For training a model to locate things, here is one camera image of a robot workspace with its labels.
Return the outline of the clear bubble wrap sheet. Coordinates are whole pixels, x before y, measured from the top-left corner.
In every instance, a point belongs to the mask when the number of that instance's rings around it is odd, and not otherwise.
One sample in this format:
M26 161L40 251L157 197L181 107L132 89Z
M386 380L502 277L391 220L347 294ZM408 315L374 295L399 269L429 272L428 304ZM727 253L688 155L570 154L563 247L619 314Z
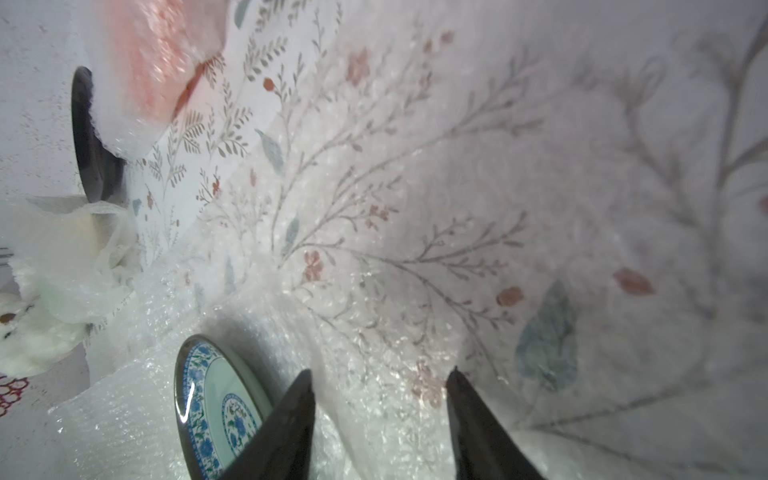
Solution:
M149 266L126 304L86 349L91 386L53 409L82 479L187 479L180 431L203 421L211 390L178 387L182 344L201 334L240 357L269 403L302 370L318 417L313 479L366 479L370 458L354 409L341 395L337 352L289 293L277 258L248 235L200 231Z
M448 479L464 373L548 479L767 475L767 5L372 1L187 275L325 478Z

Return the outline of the dark grey plate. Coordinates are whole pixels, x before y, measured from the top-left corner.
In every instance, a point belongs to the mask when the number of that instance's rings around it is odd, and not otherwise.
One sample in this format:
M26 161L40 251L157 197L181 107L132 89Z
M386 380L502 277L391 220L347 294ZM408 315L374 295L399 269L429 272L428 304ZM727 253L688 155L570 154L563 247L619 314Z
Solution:
M91 117L92 72L78 66L70 97L73 143L79 177L90 203L107 201L122 188L125 161L107 150L98 138Z

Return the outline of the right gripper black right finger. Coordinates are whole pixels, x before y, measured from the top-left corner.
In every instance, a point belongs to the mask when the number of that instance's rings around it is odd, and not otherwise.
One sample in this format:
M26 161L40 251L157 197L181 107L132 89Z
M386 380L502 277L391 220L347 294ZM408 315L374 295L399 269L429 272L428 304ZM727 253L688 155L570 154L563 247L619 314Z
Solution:
M457 480L543 480L461 371L446 390Z

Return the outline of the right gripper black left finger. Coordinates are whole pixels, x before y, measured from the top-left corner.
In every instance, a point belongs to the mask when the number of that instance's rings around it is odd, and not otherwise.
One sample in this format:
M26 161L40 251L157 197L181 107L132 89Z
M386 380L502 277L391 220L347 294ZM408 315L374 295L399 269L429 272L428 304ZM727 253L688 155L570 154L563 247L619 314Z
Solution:
M315 417L312 372L305 369L221 478L307 480Z

